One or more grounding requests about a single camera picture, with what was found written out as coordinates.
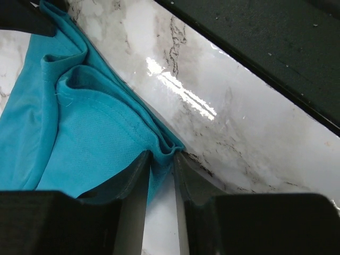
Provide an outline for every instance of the teal shirt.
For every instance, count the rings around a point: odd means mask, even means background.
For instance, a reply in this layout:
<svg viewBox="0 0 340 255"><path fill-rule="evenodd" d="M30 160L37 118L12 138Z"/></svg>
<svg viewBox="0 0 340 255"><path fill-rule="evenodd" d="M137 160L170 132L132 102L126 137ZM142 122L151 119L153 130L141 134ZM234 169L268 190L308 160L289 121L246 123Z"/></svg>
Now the teal shirt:
<svg viewBox="0 0 340 255"><path fill-rule="evenodd" d="M107 66L67 13L40 1L57 26L32 35L0 118L0 189L77 197L151 150L149 199L184 148Z"/></svg>

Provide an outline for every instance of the fabric fold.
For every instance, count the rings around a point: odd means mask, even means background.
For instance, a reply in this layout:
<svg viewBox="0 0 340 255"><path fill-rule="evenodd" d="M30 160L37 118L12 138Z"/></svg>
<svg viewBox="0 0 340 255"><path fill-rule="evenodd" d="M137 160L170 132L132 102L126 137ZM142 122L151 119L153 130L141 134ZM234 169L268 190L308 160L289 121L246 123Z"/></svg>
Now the fabric fold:
<svg viewBox="0 0 340 255"><path fill-rule="evenodd" d="M149 198L179 139L107 66L68 14L40 2L58 30L32 35L0 118L0 189L60 190L77 197L151 150Z"/></svg>

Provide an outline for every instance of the black panel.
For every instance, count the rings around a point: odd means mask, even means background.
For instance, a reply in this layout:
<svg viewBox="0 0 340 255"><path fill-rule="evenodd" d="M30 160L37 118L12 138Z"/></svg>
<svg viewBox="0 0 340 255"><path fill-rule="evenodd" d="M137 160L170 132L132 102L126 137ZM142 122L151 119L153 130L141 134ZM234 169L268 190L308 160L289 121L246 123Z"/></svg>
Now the black panel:
<svg viewBox="0 0 340 255"><path fill-rule="evenodd" d="M0 192L0 254L140 255L152 154L71 198L58 191Z"/></svg>
<svg viewBox="0 0 340 255"><path fill-rule="evenodd" d="M319 255L340 249L340 218L322 195L228 195L180 152L174 178L181 255Z"/></svg>
<svg viewBox="0 0 340 255"><path fill-rule="evenodd" d="M340 134L340 20L327 0L156 1Z"/></svg>

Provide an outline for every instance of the white marble countertop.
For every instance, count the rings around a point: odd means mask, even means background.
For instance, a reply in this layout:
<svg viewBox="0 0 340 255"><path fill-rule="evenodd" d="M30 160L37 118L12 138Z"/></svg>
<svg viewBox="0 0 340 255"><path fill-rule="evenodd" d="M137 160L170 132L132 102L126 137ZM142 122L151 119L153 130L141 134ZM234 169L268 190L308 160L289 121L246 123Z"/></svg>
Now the white marble countertop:
<svg viewBox="0 0 340 255"><path fill-rule="evenodd" d="M340 204L340 139L152 0L71 0L107 63L228 192L319 192ZM30 35L0 31L0 113ZM143 254L179 254L172 175Z"/></svg>

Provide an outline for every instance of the white marble background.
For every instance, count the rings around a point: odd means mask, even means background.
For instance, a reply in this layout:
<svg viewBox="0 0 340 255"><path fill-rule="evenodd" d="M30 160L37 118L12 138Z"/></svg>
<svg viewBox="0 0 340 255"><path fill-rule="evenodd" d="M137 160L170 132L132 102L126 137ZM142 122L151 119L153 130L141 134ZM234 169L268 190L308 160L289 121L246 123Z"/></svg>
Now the white marble background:
<svg viewBox="0 0 340 255"><path fill-rule="evenodd" d="M70 4L107 63L222 189L312 191L340 204L339 137L249 70L152 0ZM28 42L0 31L0 113ZM148 208L143 254L179 254L172 175Z"/></svg>

